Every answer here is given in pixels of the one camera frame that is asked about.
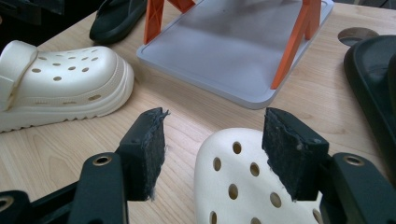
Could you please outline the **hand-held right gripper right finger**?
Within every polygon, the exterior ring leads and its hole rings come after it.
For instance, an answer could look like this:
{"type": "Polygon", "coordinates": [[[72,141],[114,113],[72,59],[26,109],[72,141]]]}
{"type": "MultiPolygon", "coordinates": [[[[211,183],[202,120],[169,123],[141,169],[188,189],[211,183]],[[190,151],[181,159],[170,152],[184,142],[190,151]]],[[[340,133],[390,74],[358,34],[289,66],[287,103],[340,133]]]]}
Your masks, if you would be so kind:
{"type": "Polygon", "coordinates": [[[291,113],[267,107],[262,149],[293,201],[318,197],[317,172],[328,157],[327,140],[291,113]]]}

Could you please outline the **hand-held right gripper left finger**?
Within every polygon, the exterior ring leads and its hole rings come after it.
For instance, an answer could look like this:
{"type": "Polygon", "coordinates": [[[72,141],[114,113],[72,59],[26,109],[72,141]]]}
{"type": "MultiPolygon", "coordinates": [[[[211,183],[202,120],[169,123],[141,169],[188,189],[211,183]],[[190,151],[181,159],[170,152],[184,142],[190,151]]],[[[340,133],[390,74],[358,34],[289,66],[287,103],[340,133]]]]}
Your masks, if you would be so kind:
{"type": "Polygon", "coordinates": [[[120,156],[126,199],[151,199],[165,160],[163,121],[168,112],[161,107],[143,112],[120,141],[120,156]]]}

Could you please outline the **cream clog shoe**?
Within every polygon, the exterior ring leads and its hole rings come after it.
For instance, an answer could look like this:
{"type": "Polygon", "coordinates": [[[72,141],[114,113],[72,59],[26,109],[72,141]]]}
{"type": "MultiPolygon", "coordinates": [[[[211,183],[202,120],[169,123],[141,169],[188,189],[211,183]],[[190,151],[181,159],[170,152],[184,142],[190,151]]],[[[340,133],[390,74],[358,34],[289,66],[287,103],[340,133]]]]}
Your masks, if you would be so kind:
{"type": "Polygon", "coordinates": [[[194,171],[197,224],[323,224],[319,200],[295,202],[267,164],[262,132],[225,129],[202,143],[194,171]]]}
{"type": "Polygon", "coordinates": [[[14,40],[0,53],[0,133],[108,115],[132,94],[134,70],[115,51],[40,51],[14,40]]]}

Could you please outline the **white shoe rack orange legs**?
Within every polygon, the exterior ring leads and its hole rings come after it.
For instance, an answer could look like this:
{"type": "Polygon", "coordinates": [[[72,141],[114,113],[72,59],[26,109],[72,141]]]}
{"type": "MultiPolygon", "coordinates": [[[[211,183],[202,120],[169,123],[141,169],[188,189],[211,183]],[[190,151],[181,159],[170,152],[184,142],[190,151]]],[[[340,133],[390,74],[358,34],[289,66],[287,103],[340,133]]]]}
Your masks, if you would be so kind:
{"type": "Polygon", "coordinates": [[[141,62],[250,109],[273,101],[333,0],[148,0],[141,62]]]}

